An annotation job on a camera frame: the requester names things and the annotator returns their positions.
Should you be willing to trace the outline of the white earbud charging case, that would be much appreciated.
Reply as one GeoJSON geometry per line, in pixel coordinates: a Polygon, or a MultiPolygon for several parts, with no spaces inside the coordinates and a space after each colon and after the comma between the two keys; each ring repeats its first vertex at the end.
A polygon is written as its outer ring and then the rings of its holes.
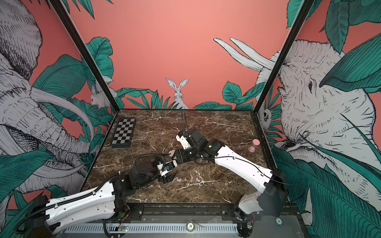
{"type": "Polygon", "coordinates": [[[169,151],[169,156],[170,157],[174,157],[175,155],[176,155],[176,151],[175,150],[169,151]]]}

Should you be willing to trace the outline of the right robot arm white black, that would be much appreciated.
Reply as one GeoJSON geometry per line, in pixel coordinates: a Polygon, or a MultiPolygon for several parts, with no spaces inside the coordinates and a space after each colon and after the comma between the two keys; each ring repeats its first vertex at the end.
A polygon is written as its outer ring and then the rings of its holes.
{"type": "Polygon", "coordinates": [[[236,216],[243,220],[248,215],[263,213],[279,217],[288,198],[286,174],[280,169],[271,170],[234,152],[223,142],[213,138],[207,140],[199,130],[192,128],[187,132],[179,132],[176,140],[182,149],[177,149],[172,156],[178,164],[202,159],[234,172],[257,191],[243,195],[235,208],[236,216]]]}

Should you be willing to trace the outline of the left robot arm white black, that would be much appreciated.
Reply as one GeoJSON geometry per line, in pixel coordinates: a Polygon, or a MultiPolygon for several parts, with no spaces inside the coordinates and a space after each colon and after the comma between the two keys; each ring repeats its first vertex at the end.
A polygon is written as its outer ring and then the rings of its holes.
{"type": "Polygon", "coordinates": [[[25,238],[50,238],[59,232],[82,223],[108,220],[124,222],[132,209],[127,198],[147,184],[174,178],[178,160],[165,154],[152,154],[154,161],[134,163],[130,170],[109,176],[98,187],[57,199],[41,198],[34,202],[25,218],[13,229],[25,238]]]}

